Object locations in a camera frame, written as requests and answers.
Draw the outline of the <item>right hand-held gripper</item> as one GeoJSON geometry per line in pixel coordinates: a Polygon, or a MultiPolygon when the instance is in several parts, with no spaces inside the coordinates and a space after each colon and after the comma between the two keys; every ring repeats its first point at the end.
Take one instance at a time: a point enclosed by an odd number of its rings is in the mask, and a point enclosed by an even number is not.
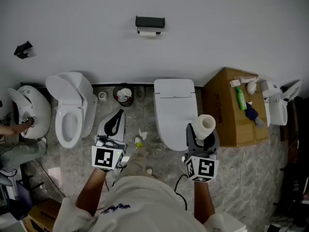
{"type": "Polygon", "coordinates": [[[204,139],[204,150],[197,144],[196,135],[191,123],[186,127],[186,144],[183,161],[187,170],[188,179],[195,182],[209,182],[217,175],[219,160],[216,159],[216,150],[220,146],[217,130],[204,139]]]}

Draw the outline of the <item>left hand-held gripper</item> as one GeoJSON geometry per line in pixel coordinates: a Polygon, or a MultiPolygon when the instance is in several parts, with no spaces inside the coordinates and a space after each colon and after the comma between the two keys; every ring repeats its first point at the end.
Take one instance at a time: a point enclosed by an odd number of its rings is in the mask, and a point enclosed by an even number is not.
{"type": "Polygon", "coordinates": [[[126,154],[125,124],[123,109],[108,114],[99,123],[95,145],[91,149],[93,167],[104,171],[115,171],[120,167],[126,154]]]}

